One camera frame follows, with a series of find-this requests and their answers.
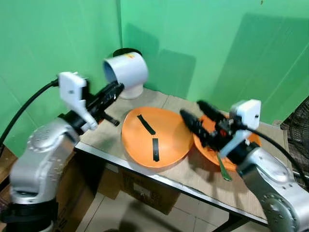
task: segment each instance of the green wall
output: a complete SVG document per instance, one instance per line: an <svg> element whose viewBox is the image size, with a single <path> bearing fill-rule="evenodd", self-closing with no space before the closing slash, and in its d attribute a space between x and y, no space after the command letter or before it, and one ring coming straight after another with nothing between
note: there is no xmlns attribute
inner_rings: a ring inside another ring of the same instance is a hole
<svg viewBox="0 0 309 232"><path fill-rule="evenodd" d="M261 99L262 120L285 119L309 94L309 1L0 1L0 131L62 71L104 84L102 60L141 50L147 87L221 109ZM18 156L38 126L65 112L58 89L40 96L5 144Z"/></svg>
<svg viewBox="0 0 309 232"><path fill-rule="evenodd" d="M121 0L121 18L149 88L223 110L260 99L267 123L309 95L309 1Z"/></svg>
<svg viewBox="0 0 309 232"><path fill-rule="evenodd" d="M0 1L0 131L20 106L62 71L78 71L96 92L102 60L121 46L115 0ZM58 88L21 116L5 144L18 156L31 132L66 112Z"/></svg>

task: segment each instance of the black cable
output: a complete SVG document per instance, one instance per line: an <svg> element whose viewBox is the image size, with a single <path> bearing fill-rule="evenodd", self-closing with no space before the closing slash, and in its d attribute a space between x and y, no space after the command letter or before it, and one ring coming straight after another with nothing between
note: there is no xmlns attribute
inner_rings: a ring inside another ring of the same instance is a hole
<svg viewBox="0 0 309 232"><path fill-rule="evenodd" d="M278 144L276 141L272 140L268 136L254 130L252 128L247 127L246 125L238 125L238 128L241 129L241 130L251 131L252 133L257 134L258 136L262 137L263 139L265 139L268 142L270 142L271 144L273 144L279 151L281 151L285 155L285 157L292 163L292 165L295 166L296 170L299 172L301 179L304 181L306 188L309 190L309 182L306 179L305 174L303 173L303 170L300 168L300 166L295 161L295 159L280 144Z"/></svg>
<svg viewBox="0 0 309 232"><path fill-rule="evenodd" d="M12 120L10 121L9 125L6 127L5 131L3 132L1 138L0 138L0 158L2 156L3 153L3 149L4 149L4 140L6 138L6 136L9 134L9 132L11 131L13 125L16 123L16 121L18 120L18 118L22 115L22 113L25 111L25 109L38 97L40 96L44 91L46 91L47 89L49 89L50 87L56 87L59 86L58 83L58 79L50 82L49 84L45 85L44 87L42 87L39 91L37 91L35 94L32 95L31 98L28 99L28 101L26 101L26 103L17 111L17 113L15 114L15 116L12 118Z"/></svg>

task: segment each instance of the fan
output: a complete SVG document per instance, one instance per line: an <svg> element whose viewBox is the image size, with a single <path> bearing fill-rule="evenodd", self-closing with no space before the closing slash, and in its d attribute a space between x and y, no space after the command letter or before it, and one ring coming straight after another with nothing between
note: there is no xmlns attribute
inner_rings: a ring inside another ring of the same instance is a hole
<svg viewBox="0 0 309 232"><path fill-rule="evenodd" d="M309 159L309 97L292 114L290 137L296 149Z"/></svg>

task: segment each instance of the orange bowl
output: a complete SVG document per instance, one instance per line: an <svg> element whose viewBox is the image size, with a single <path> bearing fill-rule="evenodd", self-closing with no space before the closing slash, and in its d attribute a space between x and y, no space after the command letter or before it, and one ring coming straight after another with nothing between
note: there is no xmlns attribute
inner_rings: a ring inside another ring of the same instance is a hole
<svg viewBox="0 0 309 232"><path fill-rule="evenodd" d="M203 115L200 118L200 120L203 121L203 127L208 132L212 132L212 131L215 130L214 121L211 121L206 115ZM203 154L203 156L205 156L207 159L209 159L214 164L220 166L218 158L217 158L217 152L211 150L209 147L203 147L202 144L201 144L201 141L199 140L199 138L195 134L193 135L193 138L194 138L195 146ZM261 145L260 138L256 134L251 134L248 139L249 139L250 142L256 142L258 145ZM236 171L236 165L233 164L228 158L222 159L222 163L227 170L234 171L234 172Z"/></svg>
<svg viewBox="0 0 309 232"><path fill-rule="evenodd" d="M143 126L139 115L155 131L154 135ZM192 133L179 114L153 107L131 110L125 118L121 136L132 159L149 168L162 168L176 163L193 145ZM159 161L154 160L153 138L158 139Z"/></svg>

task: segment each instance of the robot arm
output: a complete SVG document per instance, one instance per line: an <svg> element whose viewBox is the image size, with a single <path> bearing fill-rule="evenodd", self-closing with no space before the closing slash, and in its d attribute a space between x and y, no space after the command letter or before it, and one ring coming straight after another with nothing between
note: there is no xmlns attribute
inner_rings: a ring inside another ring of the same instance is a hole
<svg viewBox="0 0 309 232"><path fill-rule="evenodd" d="M278 159L246 138L247 131L239 125L257 128L259 102L234 105L230 118L213 106L199 101L203 113L216 122L215 131L208 133L197 117L185 110L181 115L187 127L203 146L220 151L237 165L237 172L259 200L272 232L304 232L309 230L309 193L294 180L293 173Z"/></svg>
<svg viewBox="0 0 309 232"><path fill-rule="evenodd" d="M13 166L12 203L1 214L7 232L51 232L57 218L56 193L62 169L79 135L95 129L103 119L119 124L104 110L120 95L123 84L111 82L91 95L85 91L87 83L76 74L61 73L59 83L60 96L72 110L35 130L23 156Z"/></svg>

